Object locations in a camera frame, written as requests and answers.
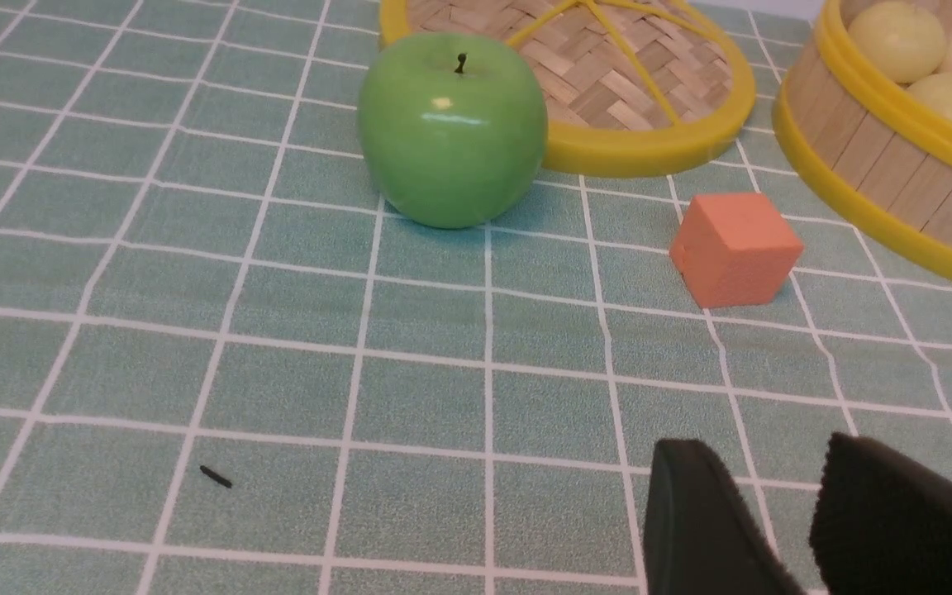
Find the bamboo steamer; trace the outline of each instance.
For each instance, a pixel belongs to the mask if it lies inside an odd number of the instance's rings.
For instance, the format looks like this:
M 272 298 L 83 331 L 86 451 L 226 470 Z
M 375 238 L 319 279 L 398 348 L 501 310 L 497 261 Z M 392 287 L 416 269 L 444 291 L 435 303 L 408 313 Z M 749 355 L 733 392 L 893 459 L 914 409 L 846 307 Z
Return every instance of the bamboo steamer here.
M 774 105 L 804 182 L 881 244 L 952 281 L 952 121 L 889 82 L 847 35 L 883 0 L 827 0 Z M 915 0 L 952 34 L 952 0 Z
M 691 169 L 732 144 L 755 101 L 744 54 L 680 0 L 382 0 L 383 45 L 415 31 L 505 41 L 550 117 L 545 167 L 601 177 Z

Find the yellow plastic band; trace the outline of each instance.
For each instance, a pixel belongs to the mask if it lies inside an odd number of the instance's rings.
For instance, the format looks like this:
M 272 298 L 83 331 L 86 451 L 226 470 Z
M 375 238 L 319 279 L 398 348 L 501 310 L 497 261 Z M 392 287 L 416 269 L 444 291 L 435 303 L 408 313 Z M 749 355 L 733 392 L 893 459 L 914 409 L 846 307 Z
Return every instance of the yellow plastic band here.
M 773 131 L 777 133 L 781 151 L 801 180 L 851 225 L 914 264 L 952 281 L 951 247 L 906 225 L 862 196 L 832 172 L 831 167 L 808 145 L 788 105 L 786 83 L 782 83 L 782 92 L 774 102 Z
M 615 24 L 612 24 L 612 20 L 608 18 L 608 15 L 605 15 L 604 11 L 602 11 L 593 0 L 582 1 L 586 4 L 586 8 L 589 8 L 590 12 L 597 18 L 597 21 L 601 22 L 602 26 L 605 27 L 605 30 L 608 30 L 608 35 L 616 42 L 616 46 L 619 46 L 620 51 L 626 55 L 626 59 L 631 61 L 632 67 L 638 71 L 638 76 L 645 81 L 645 86 L 649 87 L 649 92 L 653 95 L 653 99 L 656 99 L 656 102 L 664 109 L 664 113 L 668 114 L 671 124 L 675 126 L 681 124 L 681 117 L 678 117 L 674 106 L 672 106 L 671 102 L 664 96 L 664 92 L 660 91 L 660 88 L 656 86 L 656 82 L 651 78 L 651 75 L 649 75 L 649 70 L 645 68 L 645 64 L 642 64 L 641 60 L 638 60 L 638 56 L 635 55 L 631 45 L 627 44 L 626 39 L 623 39 L 623 36 L 620 35 Z
M 506 45 L 511 46 L 511 48 L 516 48 L 516 45 L 522 41 L 522 39 L 527 38 L 529 35 L 534 33 L 536 29 L 539 29 L 540 26 L 543 26 L 545 23 L 549 22 L 549 19 L 558 16 L 561 12 L 565 12 L 568 8 L 574 7 L 575 4 L 582 2 L 582 0 L 564 0 L 556 7 L 552 7 L 549 11 L 545 12 L 544 15 L 539 16 L 539 18 L 533 20 L 532 23 L 525 26 L 524 29 L 521 29 L 513 34 L 513 37 L 510 37 L 506 41 Z
M 631 0 L 601 0 L 605 4 L 608 4 L 609 7 L 619 7 L 626 8 L 628 11 L 638 11 L 645 12 L 646 15 L 653 15 L 654 17 L 659 17 L 665 21 L 672 22 L 677 24 L 677 26 L 682 27 L 685 30 L 692 31 L 695 34 L 698 34 L 701 37 L 711 39 L 711 35 L 707 34 L 705 31 L 699 30 L 697 27 L 693 26 L 691 22 L 688 22 L 685 19 L 679 19 L 678 17 L 671 14 L 671 12 L 661 11 L 657 7 L 651 7 L 649 4 L 638 4 L 637 2 L 631 2 Z
M 836 80 L 873 116 L 915 146 L 952 166 L 952 121 L 885 78 L 851 42 L 840 0 L 826 0 L 815 30 L 817 52 Z

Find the yellow rim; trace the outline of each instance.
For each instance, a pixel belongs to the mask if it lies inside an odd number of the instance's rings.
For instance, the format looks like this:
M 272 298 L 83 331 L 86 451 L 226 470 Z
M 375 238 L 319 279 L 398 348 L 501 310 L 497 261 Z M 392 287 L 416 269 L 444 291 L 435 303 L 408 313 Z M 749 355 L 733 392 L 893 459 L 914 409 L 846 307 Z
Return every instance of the yellow rim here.
M 851 225 L 913 263 L 952 281 L 952 248 L 907 226 L 836 176 L 806 143 L 793 120 L 787 97 L 786 93 L 779 93 L 774 102 L 773 131 L 801 180 Z
M 632 7 L 632 2 L 628 0 L 600 1 L 616 7 Z M 508 42 L 511 45 L 516 44 L 519 39 L 530 34 L 558 12 L 578 3 L 589 7 L 593 15 L 604 23 L 606 19 L 603 18 L 603 12 L 594 0 L 566 0 L 525 27 L 524 31 L 518 31 Z M 676 5 L 696 23 L 695 27 L 683 19 L 672 15 L 665 16 L 656 8 L 638 10 L 668 18 L 671 22 L 715 41 L 722 48 L 733 76 L 733 90 L 724 104 L 709 117 L 698 121 L 678 121 L 677 114 L 668 106 L 665 111 L 672 121 L 675 121 L 675 125 L 661 131 L 606 131 L 575 126 L 563 121 L 550 121 L 544 161 L 547 169 L 602 178 L 657 177 L 703 165 L 728 150 L 755 105 L 755 77 L 751 65 L 740 48 L 737 48 L 714 22 L 683 1 L 676 1 Z M 619 45 L 623 52 L 628 54 L 631 63 L 634 63 L 637 58 L 627 52 L 630 49 L 627 45 L 620 44 L 622 38 L 619 31 L 616 31 L 611 23 L 606 29 L 609 30 L 609 35 L 616 39 L 616 45 Z M 407 0 L 381 0 L 382 48 L 411 33 L 407 21 Z M 639 68 L 638 72 L 643 73 L 642 78 L 646 87 L 650 88 L 651 97 L 660 102 L 660 105 L 664 105 L 664 95 L 651 82 L 645 68 Z
M 840 0 L 826 0 L 813 35 L 828 70 L 865 109 L 915 146 L 952 166 L 952 121 L 916 101 L 862 56 L 843 24 Z

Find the woven bamboo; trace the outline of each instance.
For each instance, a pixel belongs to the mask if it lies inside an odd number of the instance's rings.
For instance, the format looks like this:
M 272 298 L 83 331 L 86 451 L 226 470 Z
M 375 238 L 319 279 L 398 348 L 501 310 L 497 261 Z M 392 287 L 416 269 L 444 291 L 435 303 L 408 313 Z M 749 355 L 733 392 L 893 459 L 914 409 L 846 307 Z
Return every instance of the woven bamboo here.
M 510 42 L 531 64 L 556 121 L 651 131 L 700 120 L 729 97 L 733 80 L 721 47 L 671 1 L 576 2 L 559 11 L 562 6 L 551 0 L 409 0 L 407 18 L 414 31 Z
M 838 0 L 843 27 L 859 12 L 879 1 L 883 0 Z M 915 0 L 914 3 L 933 11 L 948 34 L 952 34 L 952 0 Z M 842 41 L 830 37 L 834 34 L 819 37 L 820 31 L 828 31 L 824 19 L 823 16 L 815 36 L 789 69 L 781 90 L 781 98 L 788 104 L 803 144 L 819 162 L 819 169 L 830 170 L 847 188 L 857 191 L 862 199 L 875 204 L 894 220 L 940 242 L 942 250 L 952 250 L 951 152 L 933 155 L 918 146 L 921 140 L 913 132 L 900 132 L 900 128 L 892 128 L 878 117 L 881 112 L 873 113 L 876 112 L 873 98 L 853 94 L 853 89 L 845 86 L 832 70 L 834 67 L 825 53 L 835 52 Z M 802 165 L 797 164 L 796 169 L 804 169 Z M 931 264 L 937 260 L 945 262 L 928 255 L 921 259 Z M 936 272 L 951 276 L 951 271 L 945 268 Z

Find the black stick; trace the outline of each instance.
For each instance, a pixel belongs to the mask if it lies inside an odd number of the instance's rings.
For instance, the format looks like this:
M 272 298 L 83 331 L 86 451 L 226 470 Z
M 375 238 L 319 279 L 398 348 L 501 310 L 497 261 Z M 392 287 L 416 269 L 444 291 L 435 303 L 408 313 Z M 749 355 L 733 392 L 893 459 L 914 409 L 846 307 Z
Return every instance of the black stick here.
M 201 464 L 201 474 L 205 474 L 209 478 L 212 478 L 212 481 L 219 483 L 219 485 L 224 488 L 234 487 L 234 482 L 231 482 L 230 479 L 223 478 L 222 475 L 216 474 L 215 471 L 208 469 L 208 467 L 203 466 L 203 464 Z

